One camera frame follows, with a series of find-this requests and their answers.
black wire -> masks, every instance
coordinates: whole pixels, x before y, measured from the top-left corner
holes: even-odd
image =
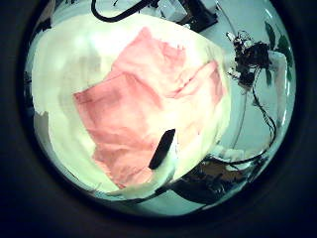
[[[276,138],[276,125],[275,125],[275,122],[273,121],[273,119],[266,113],[266,111],[264,110],[264,108],[261,106],[260,102],[259,102],[259,99],[257,97],[257,94],[256,94],[256,90],[255,90],[255,87],[257,85],[257,82],[258,82],[258,79],[259,79],[259,75],[261,73],[262,69],[258,66],[256,69],[255,69],[255,75],[257,76],[256,77],[256,80],[255,80],[255,83],[254,83],[254,86],[252,88],[252,91],[253,91],[253,96],[254,96],[254,99],[255,99],[255,102],[258,106],[258,108],[260,109],[260,111],[262,112],[263,114],[263,117],[264,117],[264,121],[265,123],[267,124],[268,128],[269,128],[269,133],[270,133],[270,136],[271,136],[271,140],[269,142],[269,145],[268,147],[262,151],[259,155],[255,156],[255,157],[252,157],[252,158],[249,158],[249,159],[246,159],[246,160],[242,160],[242,161],[238,161],[238,162],[224,162],[224,161],[221,161],[219,159],[216,159],[214,157],[212,157],[212,155],[210,155],[211,158],[209,158],[208,161],[210,162],[217,162],[217,163],[220,163],[222,165],[227,165],[227,166],[231,166],[232,168],[236,169],[238,172],[240,172],[239,168],[237,168],[236,166],[237,165],[242,165],[242,164],[245,164],[245,163],[249,163],[249,162],[253,162],[253,161],[256,161],[256,160],[260,160],[262,158],[262,155],[267,151],[267,149],[271,146],[271,144],[274,142],[275,138]]]
[[[107,23],[119,22],[119,21],[131,16],[132,14],[139,12],[140,10],[144,9],[146,6],[148,6],[150,3],[153,2],[153,0],[142,0],[142,1],[138,2],[136,5],[134,5],[133,7],[124,11],[123,13],[121,13],[115,17],[108,18],[108,17],[102,16],[98,13],[98,11],[96,9],[96,1],[97,0],[91,1],[91,12],[97,19],[99,19],[100,21],[103,21],[103,22],[107,22]]]

black frame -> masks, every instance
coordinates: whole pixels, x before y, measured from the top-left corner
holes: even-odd
[[[0,2],[0,199],[2,237],[271,237],[316,232],[317,3],[274,0],[293,46],[297,95],[286,138],[260,177],[234,199],[198,215],[144,219],[105,208],[45,158],[23,120],[23,68],[45,0]]]

wrinkled fabric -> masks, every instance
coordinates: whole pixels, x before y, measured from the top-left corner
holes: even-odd
[[[212,123],[206,110],[226,94],[218,64],[190,67],[189,57],[143,28],[102,82],[74,94],[96,144],[93,159],[117,186],[151,179],[148,166],[166,130],[176,129],[180,151]]]

pink cloth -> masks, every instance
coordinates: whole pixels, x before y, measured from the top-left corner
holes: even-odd
[[[111,72],[74,94],[82,122],[96,144],[95,162],[119,187],[151,179],[151,158],[166,130],[178,150],[201,132],[225,93],[211,61],[185,67],[186,50],[152,37],[148,28],[126,46]]]

green leaf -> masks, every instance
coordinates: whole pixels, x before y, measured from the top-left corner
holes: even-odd
[[[268,22],[265,22],[265,30],[269,38],[269,48],[273,50],[275,47],[275,41],[276,41],[274,29]]]
[[[286,36],[281,36],[279,38],[276,51],[285,54],[288,66],[293,67],[293,57]]]
[[[266,74],[266,84],[267,86],[271,86],[271,72],[267,69],[265,71]]]
[[[287,80],[290,82],[292,80],[291,72],[289,67],[287,68]]]

